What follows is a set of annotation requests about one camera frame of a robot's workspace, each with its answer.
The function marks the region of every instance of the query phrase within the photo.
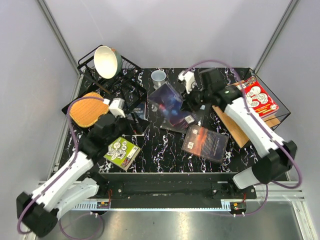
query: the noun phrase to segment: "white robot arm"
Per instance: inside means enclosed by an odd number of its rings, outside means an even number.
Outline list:
[[[135,134],[137,122],[126,118],[123,106],[123,99],[113,99],[109,112],[98,119],[87,136],[81,138],[79,151],[31,194],[22,192],[17,197],[18,224],[21,221],[38,237],[44,237],[74,206],[97,194],[107,195],[108,181],[98,173],[90,173],[80,184],[70,187],[104,157],[109,145],[118,137]]]
[[[192,86],[195,86],[196,83],[193,72],[182,71],[179,74],[178,79],[185,86],[181,109],[194,112],[206,103],[220,107],[239,125],[262,158],[258,163],[232,178],[230,191],[237,192],[258,183],[268,184],[279,175],[289,171],[293,164],[279,145],[294,158],[297,151],[296,144],[293,141],[285,142],[282,137],[274,133],[251,107],[248,112],[241,91],[234,85],[226,86],[221,81],[223,76],[219,70],[216,68],[206,70],[200,77],[203,88],[194,89]]]

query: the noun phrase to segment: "black marble table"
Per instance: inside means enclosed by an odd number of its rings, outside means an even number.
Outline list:
[[[235,75],[228,68],[219,68],[224,75],[224,80],[228,84],[235,82]],[[138,81],[148,94],[154,91],[151,73],[155,69],[145,68],[139,75]],[[178,74],[183,68],[164,68],[169,82],[178,91],[182,92],[184,86],[178,82]],[[197,84],[201,84],[199,80],[200,68],[193,69]],[[235,69],[241,78],[247,75],[248,68]],[[84,91],[90,82],[83,81],[80,93]],[[207,114],[204,117],[203,127],[218,133],[228,135],[229,141],[227,144],[224,160],[222,164],[213,163],[202,157],[198,157],[183,151],[182,145],[185,135],[173,131],[160,129],[163,122],[163,117],[159,112],[152,111],[152,105],[147,104],[146,117],[150,121],[149,128],[145,131],[144,136],[125,137],[127,140],[138,145],[141,148],[141,153],[137,156],[127,172],[129,173],[208,173],[208,172],[239,172],[259,160],[259,156],[255,148],[250,145],[242,149],[239,148],[234,141],[227,128],[221,122],[216,113],[210,106],[206,106]],[[80,139],[83,133],[76,130],[76,136]],[[71,139],[71,134],[68,133],[65,141],[64,150],[60,160],[60,167],[71,157],[75,150]],[[93,171],[100,173],[119,173],[122,169],[112,163],[102,159],[96,165]]]

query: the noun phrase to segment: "wooden cutting board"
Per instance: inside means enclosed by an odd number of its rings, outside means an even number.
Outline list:
[[[227,116],[219,107],[212,106],[212,108],[216,112],[218,117],[221,119],[223,124],[226,126],[230,134],[233,136],[234,140],[239,145],[239,147],[243,148],[249,141],[249,138],[244,133],[244,131],[242,131],[238,124],[236,124],[235,121],[233,121],[229,116]],[[268,116],[263,120],[269,126],[269,128],[272,128],[280,124],[279,119],[277,119],[274,115]]]

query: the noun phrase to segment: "floor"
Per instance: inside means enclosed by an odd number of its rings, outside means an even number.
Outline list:
[[[151,73],[155,69],[143,69],[138,76],[138,82],[151,94],[154,91],[151,80]],[[168,81],[178,91],[184,90],[183,84],[177,81],[179,73],[183,68],[165,68],[163,69],[167,75]],[[224,76],[224,81],[227,84],[235,83],[234,73],[226,68],[219,68]],[[242,78],[248,73],[248,68],[235,69]],[[200,85],[199,72],[201,68],[195,69],[195,79]],[[81,84],[80,93],[85,91],[90,81],[84,80]],[[220,121],[219,117],[208,105],[205,110],[203,127],[229,136],[229,141],[225,151],[225,157],[222,163],[215,163],[206,160],[203,157],[198,157],[183,151],[182,145],[185,134],[178,132],[167,131],[160,128],[164,118],[157,111],[152,111],[152,104],[147,104],[146,118],[150,121],[150,127],[145,131],[144,136],[126,136],[125,138],[141,147],[141,153],[135,159],[127,172],[129,173],[214,173],[214,172],[240,172],[254,163],[260,158],[252,145],[242,149],[235,143],[230,136],[227,128]],[[84,137],[81,130],[75,130],[78,139]],[[66,163],[74,151],[74,145],[71,141],[71,134],[68,133],[64,144],[63,153],[60,160],[60,167]],[[99,173],[119,173],[124,172],[116,165],[101,159],[93,168],[92,171]]]
[[[248,202],[247,212],[259,207]],[[62,218],[66,226],[82,215],[70,211]],[[114,211],[103,215],[104,230],[96,240],[302,240],[293,207],[289,202],[268,202],[247,217],[214,216],[210,212]],[[66,229],[74,238],[87,238],[99,221],[85,216]],[[65,240],[59,227],[43,240]]]

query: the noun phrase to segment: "cable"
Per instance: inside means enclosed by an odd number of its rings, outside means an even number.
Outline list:
[[[22,220],[26,214],[26,212],[30,209],[30,207],[41,197],[43,196],[70,168],[71,166],[75,163],[76,159],[77,159],[77,156],[78,156],[78,152],[79,152],[79,148],[78,148],[78,142],[77,142],[77,137],[76,137],[76,134],[75,134],[75,131],[74,131],[74,128],[72,127],[72,121],[71,121],[71,117],[70,117],[70,110],[71,110],[71,107],[76,103],[76,102],[79,102],[81,100],[84,100],[84,99],[97,99],[99,101],[104,101],[103,98],[99,98],[99,97],[94,97],[94,96],[84,96],[84,97],[81,97],[81,98],[78,98],[76,100],[74,100],[68,107],[68,110],[67,110],[67,113],[66,113],[66,117],[68,118],[68,126],[69,126],[69,130],[71,132],[71,136],[72,136],[72,140],[73,140],[73,143],[74,143],[74,146],[75,146],[75,151],[74,151],[74,157],[72,159],[72,161],[70,162],[69,166],[67,168],[65,168],[50,184],[48,184],[48,186],[46,186],[43,191],[37,195],[33,200],[31,200],[29,202],[29,204],[23,209],[19,219],[18,219],[18,223],[17,223],[17,226],[16,226],[16,230],[19,234],[22,234],[22,235],[26,235],[26,234],[29,234],[31,233],[31,231],[22,231],[21,230],[21,223],[22,223]]]
[[[80,218],[82,218],[82,217],[84,217],[84,216],[87,216],[87,215],[92,215],[92,212],[83,214],[83,215],[81,215],[80,217],[78,217],[76,220],[79,220]],[[102,229],[102,227],[103,227],[103,225],[104,225],[104,220],[103,220],[102,216],[100,216],[100,215],[97,214],[97,213],[95,214],[95,216],[96,216],[96,217],[99,217],[100,224],[99,224],[98,229],[95,231],[95,233],[94,233],[92,236],[89,236],[89,237],[86,237],[86,238],[75,238],[75,237],[72,237],[72,236],[68,235],[68,234],[65,232],[65,229],[62,227],[61,220],[59,220],[59,222],[58,222],[59,228],[60,228],[62,234],[63,234],[65,237],[67,237],[67,238],[69,238],[69,239],[71,239],[71,240],[90,240],[90,239],[92,239],[93,237],[95,237],[95,236],[100,232],[100,230]]]
[[[110,204],[111,204],[111,196],[112,196],[112,190],[111,189],[109,189],[108,190],[108,196],[109,196],[109,208],[110,208]]]
[[[243,200],[242,200],[242,202],[240,202],[240,203],[241,203],[241,204],[244,203],[244,202],[246,201],[246,199],[247,199],[247,194],[244,193],[244,194],[243,194]]]
[[[192,68],[200,65],[200,64],[203,64],[203,63],[218,63],[218,64],[221,64],[231,70],[233,70],[233,73],[234,73],[234,78],[236,81],[240,82],[241,81],[241,77],[239,76],[239,74],[236,72],[236,70],[229,66],[228,64],[224,63],[223,61],[220,61],[220,60],[215,60],[215,59],[210,59],[210,60],[203,60],[203,61],[200,61],[200,62],[197,62],[195,64],[193,64],[191,67],[189,67],[187,70],[185,70],[185,72],[183,73],[183,76],[188,72],[190,71]],[[273,181],[273,183],[283,187],[283,188],[286,188],[286,189],[295,189],[295,188],[298,188],[300,187],[301,183],[302,183],[302,173],[300,171],[300,168],[299,166],[297,165],[297,163],[294,161],[294,159],[291,157],[291,155],[288,153],[288,151],[276,140],[273,139],[272,135],[268,132],[268,130],[259,122],[259,120],[252,114],[252,112],[250,111],[249,109],[249,105],[247,103],[247,98],[246,98],[246,92],[245,92],[245,89],[243,88],[242,84],[239,84],[241,86],[241,92],[242,92],[242,98],[243,98],[243,102],[244,102],[244,106],[245,106],[245,109],[247,110],[248,114],[252,117],[252,119],[258,124],[258,126],[265,132],[265,134],[270,138],[271,141],[273,141],[276,146],[287,156],[287,158],[290,160],[290,162],[292,163],[292,165],[294,166],[297,174],[298,174],[298,183],[294,186],[286,186],[286,185],[283,185],[282,183],[279,183],[279,182],[276,182],[276,181]]]
[[[262,205],[257,210],[254,210],[253,212],[246,213],[243,216],[252,216],[252,215],[260,212],[265,207],[267,200],[268,200],[268,196],[269,196],[269,187],[266,184],[265,185],[265,198],[264,198]],[[226,214],[220,214],[220,213],[216,213],[216,212],[212,212],[211,214],[216,215],[216,216],[220,216],[220,217],[240,217],[240,216],[242,216],[242,215],[231,215],[231,214],[226,215]]]

